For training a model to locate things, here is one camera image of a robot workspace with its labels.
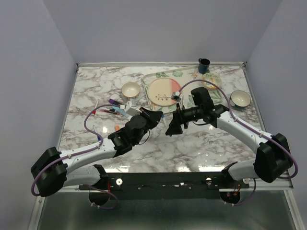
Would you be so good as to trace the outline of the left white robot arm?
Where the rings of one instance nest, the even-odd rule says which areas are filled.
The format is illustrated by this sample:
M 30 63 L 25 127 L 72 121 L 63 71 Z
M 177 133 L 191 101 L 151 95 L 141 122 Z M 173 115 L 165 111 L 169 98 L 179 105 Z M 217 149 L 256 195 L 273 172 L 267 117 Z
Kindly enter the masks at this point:
M 56 147 L 45 150 L 31 167 L 34 181 L 31 193 L 34 196 L 47 197 L 55 194 L 61 188 L 72 185 L 92 185 L 95 189 L 102 189 L 106 185 L 106 177 L 89 170 L 85 176 L 70 176 L 72 172 L 82 169 L 90 163 L 111 159 L 131 151 L 139 145 L 143 136 L 155 128 L 162 116 L 162 111 L 150 111 L 140 108 L 140 114 L 133 116 L 123 128 L 101 138 L 97 143 L 73 150 L 58 151 Z

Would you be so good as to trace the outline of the blue acrylic marker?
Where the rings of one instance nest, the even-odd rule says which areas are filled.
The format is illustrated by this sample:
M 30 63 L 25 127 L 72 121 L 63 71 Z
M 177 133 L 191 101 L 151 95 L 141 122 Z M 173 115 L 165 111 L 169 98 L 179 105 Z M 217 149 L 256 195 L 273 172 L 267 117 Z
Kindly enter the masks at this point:
M 168 124 L 167 124 L 167 121 L 166 121 L 166 119 L 165 119 L 165 115 L 164 115 L 164 114 L 162 114 L 161 118 L 162 118 L 162 121 L 163 121 L 163 124 L 164 124 L 164 128 L 165 128 L 165 130 L 167 130 L 167 128 L 168 128 Z

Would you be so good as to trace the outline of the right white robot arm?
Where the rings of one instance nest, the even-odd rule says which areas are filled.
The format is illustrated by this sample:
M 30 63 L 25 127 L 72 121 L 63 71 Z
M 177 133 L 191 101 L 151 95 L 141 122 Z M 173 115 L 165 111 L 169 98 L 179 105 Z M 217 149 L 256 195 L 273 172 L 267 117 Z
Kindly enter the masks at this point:
M 254 161 L 235 162 L 222 170 L 221 183 L 230 188 L 238 181 L 260 178 L 271 183 L 293 166 L 285 136 L 262 132 L 242 119 L 233 118 L 230 110 L 214 105 L 209 92 L 204 87 L 191 91 L 195 107 L 182 109 L 179 106 L 173 112 L 173 119 L 166 131 L 167 136 L 180 135 L 188 123 L 202 119 L 205 123 L 221 129 L 247 145 L 256 155 Z

